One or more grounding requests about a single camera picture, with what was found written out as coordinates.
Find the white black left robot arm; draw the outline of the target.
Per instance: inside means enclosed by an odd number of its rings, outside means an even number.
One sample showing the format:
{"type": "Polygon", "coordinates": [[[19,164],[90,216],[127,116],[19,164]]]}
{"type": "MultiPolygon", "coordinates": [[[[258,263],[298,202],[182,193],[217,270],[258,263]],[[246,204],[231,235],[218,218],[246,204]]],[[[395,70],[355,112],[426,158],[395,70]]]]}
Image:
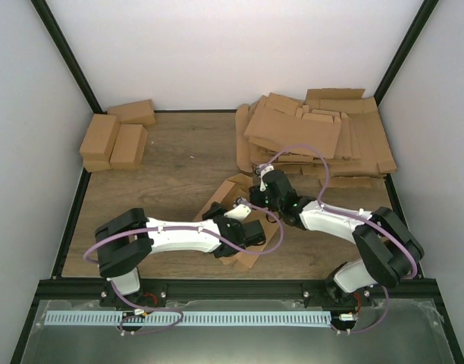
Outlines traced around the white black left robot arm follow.
{"type": "Polygon", "coordinates": [[[136,306],[145,290],[137,266],[150,254],[192,250],[218,259],[264,244],[261,222],[246,221],[250,212],[244,204],[228,210],[213,202],[201,221],[184,223],[160,221],[141,208],[130,209],[95,231],[96,242],[106,242],[96,249],[99,274],[116,286],[124,304],[136,306]]]}

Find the brown cardboard box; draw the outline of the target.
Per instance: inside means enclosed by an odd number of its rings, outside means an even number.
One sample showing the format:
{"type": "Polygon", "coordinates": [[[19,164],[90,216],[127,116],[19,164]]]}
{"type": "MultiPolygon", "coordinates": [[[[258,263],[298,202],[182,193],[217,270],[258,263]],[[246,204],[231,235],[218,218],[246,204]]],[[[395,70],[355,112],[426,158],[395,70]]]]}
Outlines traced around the brown cardboard box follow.
{"type": "MultiPolygon", "coordinates": [[[[245,174],[236,174],[227,178],[208,202],[201,208],[195,221],[202,220],[202,214],[210,208],[213,202],[222,204],[228,211],[235,201],[242,197],[249,199],[249,188],[253,186],[252,178],[245,174]]],[[[264,212],[252,209],[249,216],[242,222],[225,218],[222,231],[225,237],[235,245],[247,249],[247,253],[236,251],[227,244],[219,247],[218,258],[225,265],[232,264],[236,270],[250,270],[259,259],[259,253],[271,248],[271,239],[276,234],[278,223],[264,212]]]]}

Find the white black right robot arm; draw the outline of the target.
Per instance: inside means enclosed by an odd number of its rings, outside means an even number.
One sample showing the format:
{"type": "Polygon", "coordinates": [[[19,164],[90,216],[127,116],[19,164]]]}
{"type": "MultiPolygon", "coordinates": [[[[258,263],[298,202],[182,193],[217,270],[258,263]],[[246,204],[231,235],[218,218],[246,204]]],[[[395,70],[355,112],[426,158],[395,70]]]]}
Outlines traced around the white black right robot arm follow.
{"type": "Polygon", "coordinates": [[[334,305],[344,305],[360,288],[376,284],[393,288],[418,274],[425,251],[387,207],[373,212],[349,210],[301,196],[286,174],[271,166],[262,170],[259,183],[250,187],[249,200],[276,213],[291,227],[326,233],[356,246],[359,259],[340,265],[325,280],[327,298],[334,305]]]}

